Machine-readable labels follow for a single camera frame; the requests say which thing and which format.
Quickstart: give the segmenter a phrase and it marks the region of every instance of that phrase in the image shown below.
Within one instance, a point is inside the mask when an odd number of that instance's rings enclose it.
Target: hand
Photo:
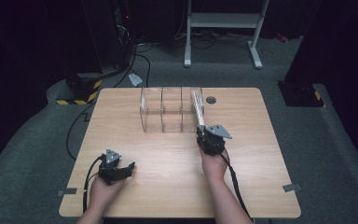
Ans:
[[[224,180],[227,170],[227,164],[220,155],[210,156],[204,153],[200,148],[202,157],[202,170],[208,180]],[[229,161],[227,151],[224,150],[222,155]]]
[[[108,186],[100,177],[96,176],[92,182],[89,194],[89,208],[103,212],[115,199],[117,193],[123,186],[126,179],[118,180]]]

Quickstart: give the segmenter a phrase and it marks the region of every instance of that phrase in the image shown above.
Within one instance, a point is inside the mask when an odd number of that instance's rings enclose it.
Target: person's right hand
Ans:
[[[202,170],[208,180],[224,180],[227,170],[227,164],[219,155],[210,156],[204,153],[200,148],[202,157]],[[229,161],[227,151],[224,150],[222,155]]]

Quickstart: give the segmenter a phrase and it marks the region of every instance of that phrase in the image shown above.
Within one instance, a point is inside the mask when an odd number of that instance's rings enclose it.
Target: gray carpeted floor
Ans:
[[[287,107],[277,86],[293,60],[301,39],[283,44],[259,39],[264,65],[255,70],[246,37],[235,43],[194,41],[192,66],[183,67],[184,47],[144,45],[138,53],[151,63],[152,86],[257,87],[261,90],[293,183],[302,215],[296,219],[258,219],[257,223],[358,223],[358,153],[343,130],[323,85],[315,85],[326,104],[322,108]],[[148,63],[137,57],[133,69],[144,80]],[[123,74],[104,79],[115,86]],[[56,105],[64,81],[52,86],[49,104],[13,136],[0,156],[0,223],[75,223],[58,213],[74,161],[65,149],[71,124],[86,105]],[[132,87],[126,77],[119,85]],[[69,137],[76,155],[88,123],[81,118]],[[171,223],[172,220],[118,219],[117,223]]]

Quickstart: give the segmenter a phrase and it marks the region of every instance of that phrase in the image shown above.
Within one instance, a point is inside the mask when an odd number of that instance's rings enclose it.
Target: light wood table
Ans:
[[[299,217],[296,194],[261,92],[254,88],[202,88],[207,125],[221,123],[231,165],[251,217]],[[107,148],[122,155],[119,167],[135,161],[132,177],[106,217],[213,217],[195,133],[144,133],[141,89],[103,89],[89,122],[60,207],[64,217],[82,215],[83,185],[92,162]],[[97,163],[92,174],[98,171]],[[225,180],[234,192],[227,170]]]

